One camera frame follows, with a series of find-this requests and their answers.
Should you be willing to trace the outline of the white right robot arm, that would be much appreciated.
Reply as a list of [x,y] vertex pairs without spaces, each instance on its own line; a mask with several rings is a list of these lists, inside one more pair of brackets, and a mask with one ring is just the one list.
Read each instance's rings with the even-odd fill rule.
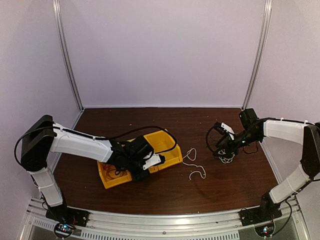
[[274,215],[280,204],[301,192],[320,173],[320,124],[308,120],[259,118],[253,108],[239,113],[243,130],[235,133],[231,126],[216,122],[212,129],[221,138],[210,148],[223,163],[232,162],[240,149],[260,142],[274,170],[282,172],[281,181],[265,193],[256,210],[259,220]]

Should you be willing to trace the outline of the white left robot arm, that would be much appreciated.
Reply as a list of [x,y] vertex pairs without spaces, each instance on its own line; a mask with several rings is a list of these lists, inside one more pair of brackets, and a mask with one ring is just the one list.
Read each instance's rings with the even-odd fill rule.
[[64,205],[63,193],[47,162],[50,154],[72,155],[112,165],[129,171],[133,179],[144,178],[149,168],[161,159],[143,137],[131,142],[95,136],[76,131],[54,122],[52,116],[43,115],[15,143],[16,162],[35,180],[52,213],[61,222],[72,218],[72,211]]

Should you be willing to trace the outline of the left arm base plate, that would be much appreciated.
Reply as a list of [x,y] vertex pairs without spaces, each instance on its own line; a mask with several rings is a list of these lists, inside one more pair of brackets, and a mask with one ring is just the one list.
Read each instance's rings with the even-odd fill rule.
[[61,204],[54,207],[48,206],[45,217],[72,226],[86,227],[89,218],[89,212]]

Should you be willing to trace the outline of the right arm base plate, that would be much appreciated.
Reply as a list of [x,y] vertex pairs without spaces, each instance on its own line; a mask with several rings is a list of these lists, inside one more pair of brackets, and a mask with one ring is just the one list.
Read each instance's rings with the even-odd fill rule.
[[238,214],[243,227],[268,222],[282,216],[282,212],[279,209],[263,213],[260,207],[242,208]]

